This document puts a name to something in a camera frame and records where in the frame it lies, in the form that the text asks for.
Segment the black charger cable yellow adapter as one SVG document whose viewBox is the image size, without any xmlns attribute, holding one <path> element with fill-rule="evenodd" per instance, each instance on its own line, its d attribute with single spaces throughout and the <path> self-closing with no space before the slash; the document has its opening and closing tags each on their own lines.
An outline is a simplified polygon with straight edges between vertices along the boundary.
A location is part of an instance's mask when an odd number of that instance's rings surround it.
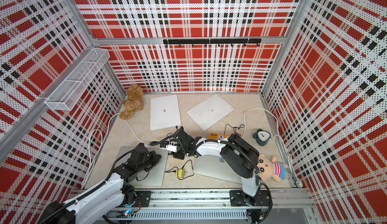
<svg viewBox="0 0 387 224">
<path fill-rule="evenodd" d="M 186 165 L 187 165 L 188 163 L 190 163 L 190 166 L 191 166 L 191 172 L 190 172 L 190 175 L 187 173 L 187 169 L 185 168 Z M 185 170 L 185 176 L 184 176 L 184 179 L 180 180 L 180 179 L 178 179 L 178 178 L 176 177 L 176 171 L 177 171 L 177 169 L 184 169 L 184 170 Z M 175 173 L 175 177 L 176 177 L 178 180 L 180 180 L 180 181 L 183 181 L 183 180 L 185 180 L 185 179 L 187 179 L 187 178 L 193 177 L 193 176 L 195 175 L 194 172 L 193 172 L 193 161 L 192 161 L 191 159 L 189 159 L 189 160 L 187 160 L 187 161 L 184 163 L 184 165 L 183 165 L 182 167 L 174 166 L 173 168 L 171 168 L 171 169 L 165 171 L 165 173 Z"/>
</svg>

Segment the black charger cable pink adapter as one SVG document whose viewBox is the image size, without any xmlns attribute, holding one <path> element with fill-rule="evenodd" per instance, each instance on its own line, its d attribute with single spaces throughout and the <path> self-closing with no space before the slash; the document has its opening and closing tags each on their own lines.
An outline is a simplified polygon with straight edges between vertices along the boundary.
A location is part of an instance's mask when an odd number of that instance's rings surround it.
<svg viewBox="0 0 387 224">
<path fill-rule="evenodd" d="M 233 133 L 236 134 L 236 132 L 235 132 L 236 129 L 243 129 L 244 130 L 245 127 L 246 127 L 245 124 L 240 124 L 239 126 L 231 126 L 230 124 L 226 124 L 223 134 L 226 135 L 227 128 L 231 128 L 233 130 Z"/>
</svg>

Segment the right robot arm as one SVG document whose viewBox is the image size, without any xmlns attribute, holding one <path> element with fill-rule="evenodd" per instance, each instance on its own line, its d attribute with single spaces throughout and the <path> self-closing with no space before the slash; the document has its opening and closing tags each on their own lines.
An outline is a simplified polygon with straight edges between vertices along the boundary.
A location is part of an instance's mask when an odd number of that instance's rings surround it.
<svg viewBox="0 0 387 224">
<path fill-rule="evenodd" d="M 203 137 L 193 138 L 188 135 L 183 127 L 170 135 L 177 143 L 179 159 L 185 156 L 217 156 L 225 160 L 231 169 L 241 177 L 242 190 L 255 197 L 259 188 L 259 152 L 237 134 L 223 140 L 207 139 Z"/>
</svg>

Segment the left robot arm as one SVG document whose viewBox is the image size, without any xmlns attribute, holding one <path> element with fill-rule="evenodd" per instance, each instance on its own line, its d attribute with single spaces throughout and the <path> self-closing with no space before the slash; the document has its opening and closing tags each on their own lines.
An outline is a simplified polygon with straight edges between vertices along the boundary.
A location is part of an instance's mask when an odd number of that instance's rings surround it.
<svg viewBox="0 0 387 224">
<path fill-rule="evenodd" d="M 115 207 L 137 204 L 142 207 L 143 198 L 131 185 L 138 174 L 150 171 L 162 159 L 162 155 L 149 150 L 144 143 L 138 144 L 113 163 L 107 177 L 92 188 L 62 203 L 54 201 L 43 211 L 40 224 L 92 224 Z"/>
</svg>

